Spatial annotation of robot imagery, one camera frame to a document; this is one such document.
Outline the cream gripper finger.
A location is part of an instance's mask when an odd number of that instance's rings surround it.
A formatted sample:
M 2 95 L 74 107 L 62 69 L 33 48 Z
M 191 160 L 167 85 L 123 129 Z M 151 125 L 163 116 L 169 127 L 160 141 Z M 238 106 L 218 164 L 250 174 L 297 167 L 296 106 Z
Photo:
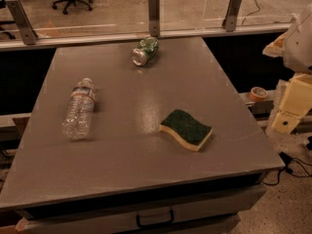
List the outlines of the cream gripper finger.
M 312 109 L 312 75 L 295 74 L 287 83 L 272 129 L 290 134 Z

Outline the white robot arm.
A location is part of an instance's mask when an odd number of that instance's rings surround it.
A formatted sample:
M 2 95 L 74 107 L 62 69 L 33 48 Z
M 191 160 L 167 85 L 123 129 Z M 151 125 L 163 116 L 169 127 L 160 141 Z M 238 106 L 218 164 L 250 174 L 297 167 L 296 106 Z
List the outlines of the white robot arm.
M 312 4 L 262 53 L 272 58 L 281 57 L 284 66 L 294 72 L 272 122 L 274 131 L 290 134 L 312 109 Z

